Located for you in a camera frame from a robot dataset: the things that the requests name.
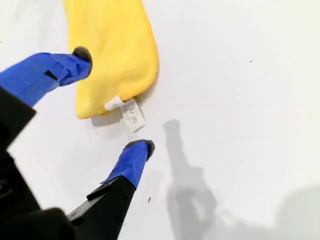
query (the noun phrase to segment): yellow microfiber towel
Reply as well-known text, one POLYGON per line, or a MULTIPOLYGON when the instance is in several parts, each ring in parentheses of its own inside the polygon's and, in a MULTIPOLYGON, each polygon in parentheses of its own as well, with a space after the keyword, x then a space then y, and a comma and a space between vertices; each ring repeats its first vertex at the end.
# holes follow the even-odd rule
POLYGON ((122 101, 144 92, 158 72, 158 52, 142 0, 63 0, 70 52, 88 48, 91 75, 77 83, 79 119, 106 112, 116 96, 122 101))

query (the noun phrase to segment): white background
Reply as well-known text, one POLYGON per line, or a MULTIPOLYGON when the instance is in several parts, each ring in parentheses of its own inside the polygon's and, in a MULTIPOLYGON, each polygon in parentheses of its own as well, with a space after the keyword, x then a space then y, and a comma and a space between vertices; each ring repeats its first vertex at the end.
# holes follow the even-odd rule
MULTIPOLYGON (((47 94, 9 149, 41 207, 71 212, 141 137, 156 150, 119 239, 319 239, 320 2, 143 2, 160 62, 147 125, 78 120, 75 85, 47 94)), ((62 1, 0 4, 0 70, 68 52, 62 1)))

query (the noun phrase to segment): fabric tag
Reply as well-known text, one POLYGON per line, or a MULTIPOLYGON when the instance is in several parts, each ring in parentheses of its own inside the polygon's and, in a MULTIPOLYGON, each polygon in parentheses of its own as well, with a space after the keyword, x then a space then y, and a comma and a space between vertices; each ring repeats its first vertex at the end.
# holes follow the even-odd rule
POLYGON ((104 105, 104 108, 108 111, 111 111, 112 109, 116 109, 119 108, 123 105, 125 105, 126 103, 124 103, 121 98, 119 97, 119 95, 115 96, 114 98, 112 98, 109 102, 107 102, 104 105))
POLYGON ((136 100, 131 98, 120 106, 125 124, 130 131, 135 132, 146 125, 146 120, 142 116, 136 100))

